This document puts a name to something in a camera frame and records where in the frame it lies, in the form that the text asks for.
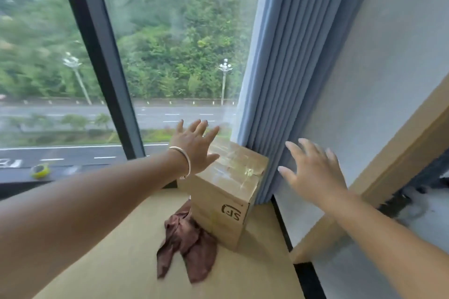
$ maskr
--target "road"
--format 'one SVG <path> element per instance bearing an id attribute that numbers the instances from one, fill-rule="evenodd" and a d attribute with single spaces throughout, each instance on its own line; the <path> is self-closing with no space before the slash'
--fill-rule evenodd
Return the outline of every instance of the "road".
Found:
<path id="1" fill-rule="evenodd" d="M 233 123 L 235 117 L 235 106 L 136 106 L 134 108 L 138 124 L 141 129 L 160 129 L 174 127 L 183 119 L 192 122 L 198 118 L 207 119 L 215 124 Z M 6 118 L 10 116 L 29 117 L 31 114 L 46 115 L 60 120 L 67 114 L 86 116 L 94 120 L 98 114 L 108 114 L 109 110 L 103 105 L 17 105 L 0 106 L 0 125 L 6 125 Z"/>
<path id="2" fill-rule="evenodd" d="M 145 144 L 147 155 L 163 151 L 168 143 Z M 0 159 L 9 159 L 15 167 L 32 167 L 40 163 L 56 166 L 113 164 L 126 161 L 121 145 L 67 147 L 29 147 L 0 149 Z"/>

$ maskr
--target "window pane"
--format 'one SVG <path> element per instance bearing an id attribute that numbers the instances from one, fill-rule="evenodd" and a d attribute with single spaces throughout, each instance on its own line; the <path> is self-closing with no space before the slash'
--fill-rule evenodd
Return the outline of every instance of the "window pane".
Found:
<path id="1" fill-rule="evenodd" d="M 68 0 L 0 0 L 0 98 L 0 168 L 126 159 Z"/>
<path id="2" fill-rule="evenodd" d="M 147 147 L 167 141 L 180 119 L 207 119 L 230 136 L 257 0 L 106 4 Z"/>

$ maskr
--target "wooden door frame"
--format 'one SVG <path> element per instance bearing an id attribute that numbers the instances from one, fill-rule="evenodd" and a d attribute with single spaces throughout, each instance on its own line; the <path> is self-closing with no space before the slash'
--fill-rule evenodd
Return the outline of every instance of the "wooden door frame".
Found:
<path id="1" fill-rule="evenodd" d="M 449 74 L 396 132 L 349 189 L 376 208 L 449 147 Z M 311 261 L 345 235 L 324 215 L 290 252 L 293 263 Z"/>

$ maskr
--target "sf logo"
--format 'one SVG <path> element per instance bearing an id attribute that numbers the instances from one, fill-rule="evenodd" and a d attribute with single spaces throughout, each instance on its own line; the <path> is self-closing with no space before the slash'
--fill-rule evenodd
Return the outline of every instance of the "sf logo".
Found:
<path id="1" fill-rule="evenodd" d="M 242 214 L 242 212 L 239 211 L 237 208 L 234 208 L 233 206 L 228 205 L 228 204 L 224 204 L 221 207 L 221 212 L 225 213 L 226 215 L 229 215 L 236 221 L 240 220 L 240 215 Z"/>

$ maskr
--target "bracelet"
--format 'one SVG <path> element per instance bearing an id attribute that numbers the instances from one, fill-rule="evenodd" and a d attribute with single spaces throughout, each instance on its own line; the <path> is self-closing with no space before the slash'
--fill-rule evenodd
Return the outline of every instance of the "bracelet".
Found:
<path id="1" fill-rule="evenodd" d="M 185 180 L 190 175 L 190 172 L 192 170 L 192 165 L 190 164 L 190 159 L 188 158 L 188 154 L 182 148 L 180 148 L 178 146 L 171 146 L 171 147 L 168 147 L 168 148 L 169 149 L 173 149 L 173 150 L 178 150 L 181 154 L 184 155 L 185 159 L 187 160 L 187 163 L 188 163 L 188 174 L 186 176 L 180 177 L 181 180 Z"/>

